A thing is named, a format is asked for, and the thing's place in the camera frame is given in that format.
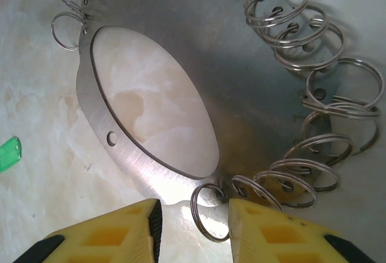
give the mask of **marble surface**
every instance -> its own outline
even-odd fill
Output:
[[[322,3],[343,26],[349,38],[346,52],[367,57],[386,72],[383,0],[313,1]],[[4,263],[13,262],[50,232],[144,199],[106,154],[79,108],[75,94],[78,54],[59,48],[49,31],[53,17],[66,10],[59,0],[0,0],[0,142],[16,135],[23,147],[22,160],[0,174],[0,261]],[[58,35],[67,41],[76,41],[79,30],[71,21],[62,21],[57,27]],[[369,76],[350,68],[345,77],[341,94],[362,99],[374,95]],[[114,91],[130,90],[122,87],[112,89],[112,101]],[[379,106],[384,111],[385,101]],[[200,117],[201,127],[205,128],[204,114]],[[181,121],[182,117],[175,124],[171,121],[169,129]],[[138,123],[141,131],[147,129],[146,121]],[[362,125],[342,121],[337,121],[334,128],[345,132],[363,130]],[[313,209],[293,212],[339,230],[376,262],[384,261],[382,244],[377,243],[386,241],[385,145],[383,136],[370,152],[343,163],[338,168],[343,178],[338,191],[322,195]],[[185,161],[157,145],[152,147],[159,155]],[[207,159],[213,162],[216,157]],[[204,223],[218,235],[224,235],[227,229],[221,208],[200,209]],[[232,261],[229,242],[215,244],[201,236],[187,201],[163,210],[160,262]]]

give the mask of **metal sheet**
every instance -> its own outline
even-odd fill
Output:
[[[215,182],[234,197],[232,176],[251,177],[268,168],[299,138],[308,114],[299,97],[304,79],[284,70],[272,50],[246,25],[246,1],[88,0],[83,6],[93,19],[87,23],[87,34],[80,35],[78,100],[104,148],[144,196],[173,204],[189,200],[198,185]],[[292,7],[285,0],[265,0],[259,11],[269,13],[277,6]],[[312,32],[301,17],[290,22],[300,25],[300,36]],[[220,149],[219,164],[210,177],[191,177],[164,164],[120,126],[103,95],[93,62],[93,39],[102,27],[124,27],[146,35],[189,75],[207,108]],[[305,62],[314,63],[331,55],[321,41],[312,54],[303,54]],[[326,89],[326,101],[331,100],[340,80],[336,71],[330,73],[317,83]],[[323,130],[329,127],[326,121]],[[113,147],[107,143],[110,131],[118,136]],[[217,201],[204,191],[199,200],[206,205]]]

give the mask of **metal plate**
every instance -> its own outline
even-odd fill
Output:
[[[305,81],[284,70],[272,50],[247,26],[246,1],[88,0],[83,6],[93,19],[87,22],[87,34],[80,35],[78,100],[104,148],[144,196],[174,204],[189,200],[198,185],[214,182],[234,197],[232,176],[252,177],[267,169],[299,138],[303,118],[309,113],[299,97]],[[269,13],[277,6],[291,9],[285,0],[265,0],[259,11]],[[300,25],[298,35],[312,32],[301,17],[290,22]],[[104,97],[93,60],[93,40],[106,26],[128,28],[153,39],[189,75],[207,108],[220,150],[220,161],[210,177],[191,177],[166,165],[121,127]],[[319,41],[317,50],[302,59],[315,63],[329,56]],[[327,91],[325,101],[332,99],[340,80],[337,71],[330,73],[317,83]],[[326,121],[323,131],[330,127]],[[118,136],[113,147],[107,143],[110,131]],[[204,205],[217,201],[214,194],[205,192],[199,199]]]

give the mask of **green object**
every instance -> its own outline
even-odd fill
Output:
[[[6,171],[22,158],[22,144],[16,136],[0,147],[0,173]]]

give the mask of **oval cutout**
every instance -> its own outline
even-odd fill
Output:
[[[219,150],[209,115],[165,49],[135,31],[105,27],[95,37],[93,57],[107,102],[137,143],[191,176],[214,172]]]

